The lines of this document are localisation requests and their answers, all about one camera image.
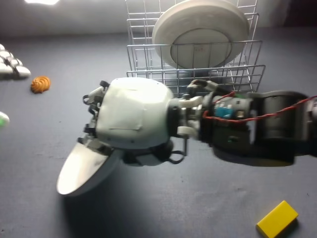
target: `white plate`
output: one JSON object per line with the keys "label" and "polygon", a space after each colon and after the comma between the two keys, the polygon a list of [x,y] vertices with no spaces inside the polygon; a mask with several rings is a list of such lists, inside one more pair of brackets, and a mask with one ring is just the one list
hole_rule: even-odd
{"label": "white plate", "polygon": [[122,156],[119,150],[104,156],[77,143],[60,171],[57,191],[72,196],[89,191],[113,171]]}
{"label": "white plate", "polygon": [[217,67],[234,60],[249,35],[245,15],[224,0],[186,0],[167,10],[153,29],[153,44],[202,44],[156,47],[174,68]]}

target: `yellow sponge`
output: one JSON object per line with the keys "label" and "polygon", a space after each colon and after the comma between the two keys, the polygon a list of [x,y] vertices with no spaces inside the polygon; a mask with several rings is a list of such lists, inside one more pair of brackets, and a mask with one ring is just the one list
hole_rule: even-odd
{"label": "yellow sponge", "polygon": [[264,237],[274,238],[297,216],[298,213],[286,201],[282,201],[257,223],[257,229]]}

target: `gray tabletop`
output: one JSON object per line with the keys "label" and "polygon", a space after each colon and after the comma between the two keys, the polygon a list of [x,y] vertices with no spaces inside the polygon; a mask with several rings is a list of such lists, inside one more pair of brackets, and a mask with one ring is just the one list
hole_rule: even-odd
{"label": "gray tabletop", "polygon": [[[317,29],[260,29],[266,64],[260,91],[317,93]],[[34,95],[32,78],[0,81],[0,237],[258,238],[255,224],[282,200],[299,213],[288,237],[316,237],[317,158],[289,167],[218,159],[190,141],[177,166],[120,165],[96,189],[63,199],[56,180],[90,118],[81,97],[129,69],[126,35],[2,39],[51,89]]]}

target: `orange pastry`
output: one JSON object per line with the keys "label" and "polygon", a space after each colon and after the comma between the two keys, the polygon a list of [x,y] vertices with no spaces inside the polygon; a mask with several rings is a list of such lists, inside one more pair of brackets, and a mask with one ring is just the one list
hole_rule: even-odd
{"label": "orange pastry", "polygon": [[33,79],[31,90],[33,93],[43,93],[51,86],[51,80],[46,76],[39,76]]}

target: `wire dish rack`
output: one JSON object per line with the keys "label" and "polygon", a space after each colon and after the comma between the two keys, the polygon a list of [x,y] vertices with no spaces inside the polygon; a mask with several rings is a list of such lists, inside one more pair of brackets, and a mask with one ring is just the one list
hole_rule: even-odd
{"label": "wire dish rack", "polygon": [[[158,80],[169,87],[176,96],[186,93],[186,86],[196,78],[212,80],[231,90],[255,92],[259,88],[264,65],[257,65],[262,41],[255,41],[259,15],[255,13],[257,0],[231,0],[245,14],[249,21],[250,33],[247,41],[210,44],[154,45],[152,31],[159,17],[171,6],[182,0],[125,0],[128,12],[129,45],[127,53],[130,63],[128,77],[146,77]],[[206,50],[210,59],[214,50],[225,49],[223,59],[228,56],[230,49],[237,45],[243,51],[231,62],[224,60],[217,67],[206,62],[204,67],[196,67],[195,52],[200,48]],[[166,64],[161,58],[164,47],[171,48],[176,57],[177,67]],[[178,59],[183,57],[181,52],[192,52],[192,67],[183,69]]]}

